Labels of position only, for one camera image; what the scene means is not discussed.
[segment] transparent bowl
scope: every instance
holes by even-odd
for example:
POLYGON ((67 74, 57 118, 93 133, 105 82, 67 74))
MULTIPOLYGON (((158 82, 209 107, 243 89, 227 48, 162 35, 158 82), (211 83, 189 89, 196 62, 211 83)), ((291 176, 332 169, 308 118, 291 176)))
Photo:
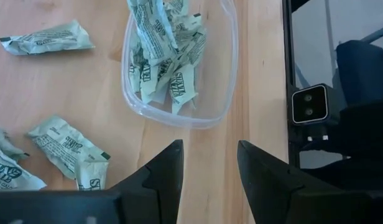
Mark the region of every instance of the transparent bowl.
POLYGON ((133 15, 129 16, 122 48, 121 84, 125 100, 136 113, 156 121, 184 128, 206 129, 217 125, 226 116, 236 85, 238 67, 238 24, 232 0, 189 1, 189 14, 200 13, 207 30, 204 56, 195 69, 198 96, 172 114, 172 101, 167 93, 163 105, 145 104, 131 88, 128 70, 129 43, 136 32, 133 15))

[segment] wooden table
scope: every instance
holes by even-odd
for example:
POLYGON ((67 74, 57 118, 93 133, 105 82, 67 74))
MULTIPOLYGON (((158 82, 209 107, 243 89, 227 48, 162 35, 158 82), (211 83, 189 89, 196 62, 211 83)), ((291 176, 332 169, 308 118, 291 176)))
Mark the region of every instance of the wooden table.
POLYGON ((215 128, 188 130, 145 119, 121 92, 126 0, 0 1, 0 37, 27 34, 77 18, 92 51, 16 57, 0 45, 0 127, 32 156, 20 164, 48 189, 74 189, 24 133, 58 114, 111 156, 106 186, 126 178, 174 139, 184 139, 179 223, 253 223, 236 160, 248 139, 287 160, 281 0, 237 0, 239 70, 233 104, 215 128))

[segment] clear plastic container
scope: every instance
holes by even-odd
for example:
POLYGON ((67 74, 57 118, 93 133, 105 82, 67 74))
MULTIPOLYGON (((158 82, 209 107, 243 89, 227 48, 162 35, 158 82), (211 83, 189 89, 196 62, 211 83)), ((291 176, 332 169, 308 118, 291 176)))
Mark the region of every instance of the clear plastic container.
POLYGON ((147 118, 184 128, 206 129, 226 116, 236 85, 238 68, 238 24, 233 0, 191 0, 189 15, 200 13, 207 30, 207 42, 202 61, 196 67, 195 88, 198 96, 187 103, 179 114, 172 114, 169 93, 163 105, 143 103, 139 94, 132 92, 128 75, 129 42, 136 32, 136 23, 129 16, 122 49, 122 92, 129 106, 147 118))

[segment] wooden surface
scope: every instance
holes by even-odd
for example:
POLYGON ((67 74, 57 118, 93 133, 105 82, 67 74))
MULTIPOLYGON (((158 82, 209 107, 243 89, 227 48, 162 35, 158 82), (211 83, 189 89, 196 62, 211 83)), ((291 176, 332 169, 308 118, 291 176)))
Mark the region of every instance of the wooden surface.
POLYGON ((248 139, 287 160, 282 7, 281 0, 237 0, 236 8, 240 51, 232 107, 220 125, 194 131, 144 119, 124 101, 119 61, 129 15, 126 0, 0 0, 0 37, 76 18, 96 45, 92 51, 26 57, 10 55, 0 45, 0 127, 32 155, 21 165, 43 179, 48 189, 75 188, 74 181, 64 178, 24 137, 52 114, 112 156, 107 187, 174 139, 183 139, 179 223, 253 223, 236 150, 238 140, 248 139))

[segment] camera lens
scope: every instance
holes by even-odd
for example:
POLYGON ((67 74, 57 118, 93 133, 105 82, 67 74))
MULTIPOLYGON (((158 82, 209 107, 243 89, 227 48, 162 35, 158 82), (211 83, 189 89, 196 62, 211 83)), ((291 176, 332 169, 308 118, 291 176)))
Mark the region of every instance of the camera lens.
POLYGON ((313 109, 311 109, 311 108, 306 109, 306 110, 305 110, 305 114, 306 114, 307 116, 312 115, 312 114, 313 114, 313 109))
POLYGON ((305 95, 305 101, 306 102, 311 101, 311 99, 312 99, 311 95, 305 95))

